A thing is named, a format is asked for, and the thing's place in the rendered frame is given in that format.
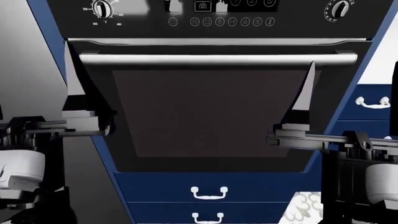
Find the wide blue drawer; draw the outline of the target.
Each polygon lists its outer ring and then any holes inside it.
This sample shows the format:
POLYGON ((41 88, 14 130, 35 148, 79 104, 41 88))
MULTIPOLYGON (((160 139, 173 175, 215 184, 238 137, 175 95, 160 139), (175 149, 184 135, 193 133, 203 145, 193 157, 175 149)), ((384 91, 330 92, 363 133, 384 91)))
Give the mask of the wide blue drawer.
POLYGON ((128 203, 137 224, 278 223, 288 203, 128 203))
POLYGON ((309 192, 305 173, 283 172, 130 172, 116 173, 128 202, 289 202, 296 192, 309 192), (203 191, 227 186, 225 199, 193 198, 190 188, 203 191))

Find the timer knob with fine scale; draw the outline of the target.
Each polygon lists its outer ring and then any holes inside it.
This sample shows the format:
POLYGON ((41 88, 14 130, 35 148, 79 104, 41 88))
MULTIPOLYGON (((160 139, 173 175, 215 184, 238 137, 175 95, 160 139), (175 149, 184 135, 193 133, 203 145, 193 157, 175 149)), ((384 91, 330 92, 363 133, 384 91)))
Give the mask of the timer knob with fine scale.
POLYGON ((349 2, 347 0, 340 0, 332 4, 331 16, 333 18, 341 18, 346 15, 349 9, 349 2))

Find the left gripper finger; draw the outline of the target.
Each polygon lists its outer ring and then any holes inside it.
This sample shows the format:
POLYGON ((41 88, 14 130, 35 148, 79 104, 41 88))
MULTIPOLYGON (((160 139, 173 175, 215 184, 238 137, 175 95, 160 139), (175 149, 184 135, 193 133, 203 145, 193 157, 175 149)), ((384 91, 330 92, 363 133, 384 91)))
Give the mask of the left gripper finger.
POLYGON ((100 132, 109 136, 116 130, 112 110, 95 85, 72 44, 64 44, 67 99, 62 117, 75 132, 100 132))

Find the black glass oven door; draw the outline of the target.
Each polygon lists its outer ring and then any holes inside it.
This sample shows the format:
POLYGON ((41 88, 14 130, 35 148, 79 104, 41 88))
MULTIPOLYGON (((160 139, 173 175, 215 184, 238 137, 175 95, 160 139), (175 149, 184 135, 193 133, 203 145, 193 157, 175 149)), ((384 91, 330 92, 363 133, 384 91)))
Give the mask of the black glass oven door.
MULTIPOLYGON (((78 54, 358 55, 315 64, 310 131, 323 134, 342 108, 371 43, 134 45, 71 40, 78 54)), ((266 136, 293 103, 310 65, 85 65, 117 112, 118 132, 93 138, 110 172, 303 172, 312 152, 274 147, 266 136)))

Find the white countertop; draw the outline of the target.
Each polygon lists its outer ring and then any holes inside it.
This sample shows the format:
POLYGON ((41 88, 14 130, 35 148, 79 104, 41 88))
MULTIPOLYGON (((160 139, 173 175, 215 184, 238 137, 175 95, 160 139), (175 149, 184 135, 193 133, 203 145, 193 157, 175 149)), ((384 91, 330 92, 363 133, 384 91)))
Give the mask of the white countertop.
POLYGON ((358 84, 391 84, 398 61, 398 0, 394 0, 392 18, 358 84))

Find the black built-in oven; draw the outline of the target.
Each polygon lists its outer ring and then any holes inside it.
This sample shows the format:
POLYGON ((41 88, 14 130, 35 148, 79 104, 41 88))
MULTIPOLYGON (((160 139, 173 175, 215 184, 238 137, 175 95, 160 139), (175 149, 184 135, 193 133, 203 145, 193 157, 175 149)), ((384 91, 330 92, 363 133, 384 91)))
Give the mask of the black built-in oven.
POLYGON ((97 18, 94 0, 47 0, 62 37, 104 44, 150 45, 292 45, 336 44, 348 40, 371 43, 352 81, 364 67, 376 35, 394 0, 347 0, 344 17, 331 16, 340 0, 279 0, 276 12, 172 14, 163 0, 107 0, 111 18, 97 18))

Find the temperature knob with degree scale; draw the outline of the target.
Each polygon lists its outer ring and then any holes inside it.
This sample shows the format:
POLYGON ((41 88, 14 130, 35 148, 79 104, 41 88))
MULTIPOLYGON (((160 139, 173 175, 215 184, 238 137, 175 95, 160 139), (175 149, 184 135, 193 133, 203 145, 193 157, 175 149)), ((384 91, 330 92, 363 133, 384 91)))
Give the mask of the temperature knob with degree scale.
POLYGON ((111 18, 114 14, 113 6, 107 0, 94 0, 91 10, 97 18, 111 18))

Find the oven touch display panel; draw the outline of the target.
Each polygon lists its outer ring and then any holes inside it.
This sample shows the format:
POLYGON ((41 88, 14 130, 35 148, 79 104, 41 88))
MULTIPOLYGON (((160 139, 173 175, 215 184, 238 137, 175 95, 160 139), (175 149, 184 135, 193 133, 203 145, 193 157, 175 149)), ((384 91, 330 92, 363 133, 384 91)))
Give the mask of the oven touch display panel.
POLYGON ((164 9, 172 14, 228 12, 276 12, 279 0, 163 0, 164 9))

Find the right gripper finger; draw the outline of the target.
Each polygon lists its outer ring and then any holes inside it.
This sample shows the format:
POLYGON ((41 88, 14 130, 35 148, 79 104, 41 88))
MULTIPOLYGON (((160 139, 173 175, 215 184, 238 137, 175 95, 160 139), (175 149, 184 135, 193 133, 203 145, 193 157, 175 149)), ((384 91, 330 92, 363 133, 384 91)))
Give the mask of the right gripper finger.
POLYGON ((394 67, 394 136, 398 138, 398 61, 394 67))
POLYGON ((312 61, 293 103, 282 121, 274 125, 275 136, 305 136, 310 130, 310 103, 315 74, 315 61, 312 61))

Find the grey steel refrigerator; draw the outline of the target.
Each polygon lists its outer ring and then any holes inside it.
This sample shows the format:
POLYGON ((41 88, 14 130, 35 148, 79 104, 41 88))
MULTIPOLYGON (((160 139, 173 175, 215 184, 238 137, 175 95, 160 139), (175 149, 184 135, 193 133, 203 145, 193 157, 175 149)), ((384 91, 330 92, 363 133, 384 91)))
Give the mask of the grey steel refrigerator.
MULTIPOLYGON (((67 98, 64 44, 45 0, 0 0, 0 105, 4 120, 59 120, 67 98)), ((63 140, 78 224, 131 224, 91 138, 63 140)))

